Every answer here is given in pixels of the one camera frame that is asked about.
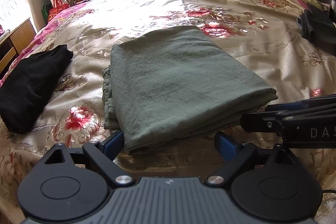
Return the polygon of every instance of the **black cloth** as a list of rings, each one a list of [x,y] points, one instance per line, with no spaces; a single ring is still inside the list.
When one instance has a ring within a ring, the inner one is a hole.
[[[73,52],[67,45],[22,59],[0,88],[0,116],[7,128],[26,133],[48,103]]]
[[[329,18],[328,11],[322,11],[308,3],[309,9],[297,19],[301,36],[316,47],[336,56],[336,28]]]

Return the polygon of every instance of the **black cable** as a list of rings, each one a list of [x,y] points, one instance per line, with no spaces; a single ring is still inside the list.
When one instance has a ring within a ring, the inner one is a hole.
[[[331,190],[331,189],[328,189],[328,190],[322,190],[322,193],[323,193],[323,194],[325,194],[325,193],[336,194],[336,190]]]

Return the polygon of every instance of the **green towel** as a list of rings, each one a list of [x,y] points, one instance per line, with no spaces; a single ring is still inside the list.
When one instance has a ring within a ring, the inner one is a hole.
[[[278,98],[195,26],[156,30],[115,45],[109,87],[109,110],[124,131],[129,154],[215,133]]]
[[[103,70],[103,104],[104,104],[104,128],[105,129],[120,129],[116,113],[113,107],[112,89],[110,85],[110,66]]]

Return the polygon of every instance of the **floral bedspread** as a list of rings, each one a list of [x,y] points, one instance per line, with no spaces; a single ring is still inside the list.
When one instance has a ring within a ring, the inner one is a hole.
[[[19,57],[64,43],[74,52],[71,65],[32,132],[13,135],[0,121],[1,212],[12,223],[22,220],[16,188],[54,143],[78,147],[109,136],[102,119],[101,71],[110,63],[114,44],[152,30],[177,25],[199,27],[277,90],[279,99],[273,103],[336,93],[336,58],[301,38],[296,24],[307,2],[327,9],[316,0],[91,0],[61,12]],[[264,148],[279,142],[274,134],[247,134],[240,127],[225,132],[238,141]],[[324,188],[336,188],[336,150],[294,152]],[[223,164],[214,149],[213,136],[172,141],[147,154],[120,153],[115,162],[135,177],[205,177]],[[332,195],[325,194],[316,220],[324,223],[334,207]]]

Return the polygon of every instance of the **wooden cabinet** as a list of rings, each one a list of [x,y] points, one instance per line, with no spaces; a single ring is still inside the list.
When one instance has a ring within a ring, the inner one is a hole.
[[[0,79],[9,65],[24,50],[36,35],[30,19],[25,20],[0,40]]]
[[[28,18],[21,23],[17,28],[11,31],[9,39],[11,40],[16,52],[20,54],[36,35],[30,19]]]

